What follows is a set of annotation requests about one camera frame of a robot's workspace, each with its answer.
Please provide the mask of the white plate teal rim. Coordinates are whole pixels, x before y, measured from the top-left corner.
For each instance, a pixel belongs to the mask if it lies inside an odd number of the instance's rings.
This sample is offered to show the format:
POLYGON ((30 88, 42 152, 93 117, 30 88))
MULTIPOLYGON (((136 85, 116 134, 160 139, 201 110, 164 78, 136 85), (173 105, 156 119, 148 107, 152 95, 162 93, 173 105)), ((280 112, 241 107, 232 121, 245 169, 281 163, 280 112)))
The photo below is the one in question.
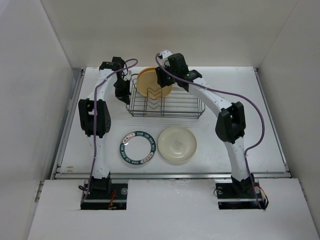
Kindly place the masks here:
POLYGON ((155 156, 157 144, 153 136, 137 130, 128 133, 120 142, 121 158, 132 167, 142 167, 155 156))

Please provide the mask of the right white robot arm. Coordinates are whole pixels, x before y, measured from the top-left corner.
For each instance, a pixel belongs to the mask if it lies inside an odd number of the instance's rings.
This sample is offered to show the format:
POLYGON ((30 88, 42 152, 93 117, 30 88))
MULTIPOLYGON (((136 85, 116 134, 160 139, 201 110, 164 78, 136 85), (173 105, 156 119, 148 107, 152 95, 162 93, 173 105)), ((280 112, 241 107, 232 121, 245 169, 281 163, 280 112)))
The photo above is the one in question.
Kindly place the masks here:
POLYGON ((215 133, 224 143, 231 165, 231 195, 234 198, 254 198, 255 179, 249 169, 248 150, 244 147, 244 105, 223 98, 221 90, 211 88, 197 70, 189 69, 181 53, 164 50, 156 54, 155 61, 158 65, 157 81, 161 87, 177 84, 201 100, 217 117, 215 133))

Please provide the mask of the yellow plate front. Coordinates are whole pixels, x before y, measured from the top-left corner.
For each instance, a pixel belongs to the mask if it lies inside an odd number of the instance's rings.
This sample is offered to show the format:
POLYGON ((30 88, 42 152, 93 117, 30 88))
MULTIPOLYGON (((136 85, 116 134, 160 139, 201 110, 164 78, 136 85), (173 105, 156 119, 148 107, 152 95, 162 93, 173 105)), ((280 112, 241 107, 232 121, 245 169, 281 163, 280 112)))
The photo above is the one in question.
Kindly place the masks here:
POLYGON ((144 97, 157 100, 167 97, 172 92, 173 86, 160 87, 156 71, 150 71, 137 76, 136 89, 144 97))

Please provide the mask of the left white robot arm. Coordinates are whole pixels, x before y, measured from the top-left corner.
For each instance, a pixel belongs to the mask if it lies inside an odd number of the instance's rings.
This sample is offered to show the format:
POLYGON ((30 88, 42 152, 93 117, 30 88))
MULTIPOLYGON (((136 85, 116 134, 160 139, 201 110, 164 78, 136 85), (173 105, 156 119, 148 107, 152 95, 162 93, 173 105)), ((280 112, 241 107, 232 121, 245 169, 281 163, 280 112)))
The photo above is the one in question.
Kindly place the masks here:
POLYGON ((107 163, 106 140, 111 129, 111 116, 107 107, 106 95, 114 90, 115 98, 130 104, 130 82, 124 80, 123 71, 127 63, 114 56, 111 61, 104 61, 99 67, 99 77, 93 92, 78 102, 80 127, 92 144, 93 161, 87 187, 83 186, 84 195, 94 192, 100 198, 111 195, 112 186, 109 184, 110 167, 107 163))

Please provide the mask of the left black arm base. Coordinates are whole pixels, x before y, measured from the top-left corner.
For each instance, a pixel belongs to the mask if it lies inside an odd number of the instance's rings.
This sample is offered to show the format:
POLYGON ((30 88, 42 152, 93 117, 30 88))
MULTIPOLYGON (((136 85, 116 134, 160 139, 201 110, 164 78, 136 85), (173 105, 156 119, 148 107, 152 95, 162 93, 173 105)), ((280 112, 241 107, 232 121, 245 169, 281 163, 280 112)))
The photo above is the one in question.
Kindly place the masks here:
POLYGON ((82 191, 81 210, 126 210, 128 196, 128 182, 112 182, 107 178, 91 177, 90 184, 85 182, 78 188, 82 191))

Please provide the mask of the cream shallow bowl plate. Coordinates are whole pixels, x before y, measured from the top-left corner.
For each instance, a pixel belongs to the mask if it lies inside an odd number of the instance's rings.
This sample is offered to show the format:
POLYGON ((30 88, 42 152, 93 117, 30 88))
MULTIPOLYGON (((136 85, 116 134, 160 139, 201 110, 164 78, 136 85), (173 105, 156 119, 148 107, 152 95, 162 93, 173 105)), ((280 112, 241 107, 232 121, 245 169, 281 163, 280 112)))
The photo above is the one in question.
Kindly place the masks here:
POLYGON ((197 139, 186 127, 172 126, 158 137, 158 151, 173 165, 182 165, 193 157, 197 150, 197 139))

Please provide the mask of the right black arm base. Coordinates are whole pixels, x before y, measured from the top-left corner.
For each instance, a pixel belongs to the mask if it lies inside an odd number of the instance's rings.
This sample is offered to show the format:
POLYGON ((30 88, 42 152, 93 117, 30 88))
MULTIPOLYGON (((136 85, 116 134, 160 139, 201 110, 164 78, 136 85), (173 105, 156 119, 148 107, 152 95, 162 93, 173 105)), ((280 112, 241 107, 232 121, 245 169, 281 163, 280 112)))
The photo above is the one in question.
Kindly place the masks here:
POLYGON ((218 179, 213 191, 220 210, 266 210, 269 199, 254 176, 242 181, 218 179))

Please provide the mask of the yellow plate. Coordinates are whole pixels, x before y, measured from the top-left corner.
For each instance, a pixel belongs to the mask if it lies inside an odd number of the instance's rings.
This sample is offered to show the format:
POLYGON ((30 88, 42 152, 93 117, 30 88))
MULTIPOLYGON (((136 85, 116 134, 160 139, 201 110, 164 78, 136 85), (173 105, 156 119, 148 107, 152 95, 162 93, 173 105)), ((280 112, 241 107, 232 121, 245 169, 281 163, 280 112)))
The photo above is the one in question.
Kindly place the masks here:
POLYGON ((144 97, 157 100, 167 97, 172 92, 173 86, 160 87, 156 71, 150 71, 137 76, 136 89, 144 97))
POLYGON ((155 72, 156 71, 156 67, 152 66, 152 67, 147 67, 145 69, 143 69, 139 74, 138 76, 140 75, 143 75, 144 73, 147 73, 147 72, 155 72))

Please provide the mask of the grey wire dish rack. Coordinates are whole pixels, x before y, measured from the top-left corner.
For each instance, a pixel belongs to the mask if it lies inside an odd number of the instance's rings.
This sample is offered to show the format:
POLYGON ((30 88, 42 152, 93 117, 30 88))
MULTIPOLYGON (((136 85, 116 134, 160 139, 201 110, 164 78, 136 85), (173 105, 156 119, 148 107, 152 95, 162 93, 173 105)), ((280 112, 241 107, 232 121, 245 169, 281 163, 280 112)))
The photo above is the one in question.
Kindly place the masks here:
POLYGON ((126 106, 134 117, 199 119, 206 110, 201 100, 177 84, 172 85, 172 91, 167 96, 163 96, 160 88, 149 88, 143 96, 137 89, 137 78, 137 73, 130 76, 130 104, 126 106))

